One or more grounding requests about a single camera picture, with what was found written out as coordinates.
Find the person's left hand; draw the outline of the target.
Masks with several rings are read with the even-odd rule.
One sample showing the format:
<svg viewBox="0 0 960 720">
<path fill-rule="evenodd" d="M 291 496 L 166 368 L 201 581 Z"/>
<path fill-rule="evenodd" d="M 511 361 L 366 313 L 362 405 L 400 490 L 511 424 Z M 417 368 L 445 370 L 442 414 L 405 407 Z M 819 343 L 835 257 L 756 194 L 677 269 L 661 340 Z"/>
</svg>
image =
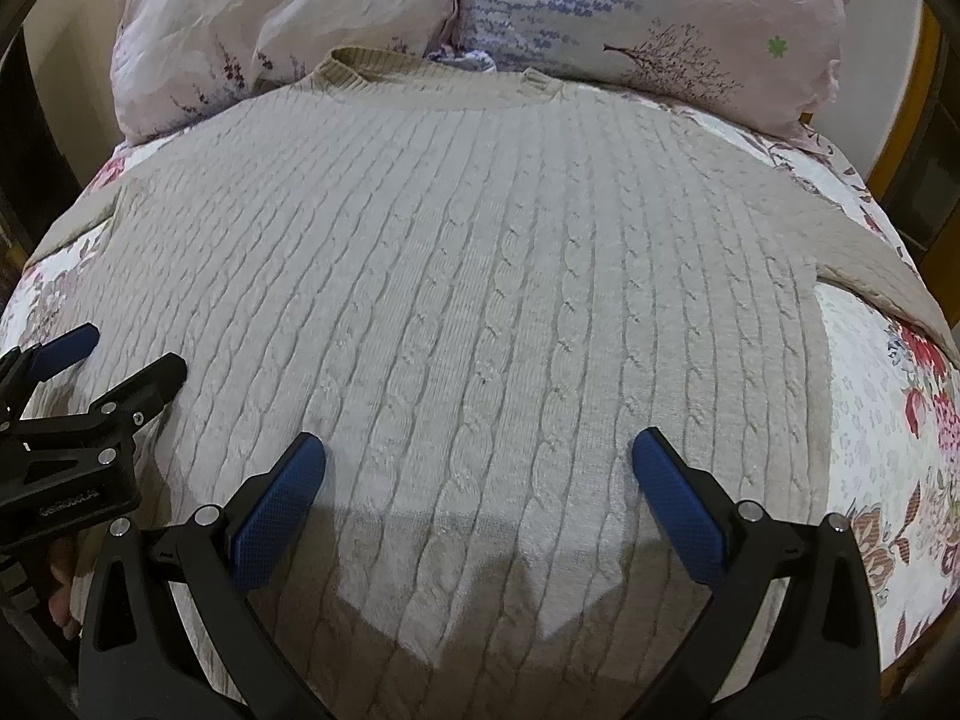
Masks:
<svg viewBox="0 0 960 720">
<path fill-rule="evenodd" d="M 49 596 L 50 617 L 59 626 L 65 639 L 73 640 L 82 627 L 70 611 L 71 584 L 76 569 L 75 539 L 71 536 L 59 538 L 50 545 L 49 569 L 55 583 Z"/>
</svg>

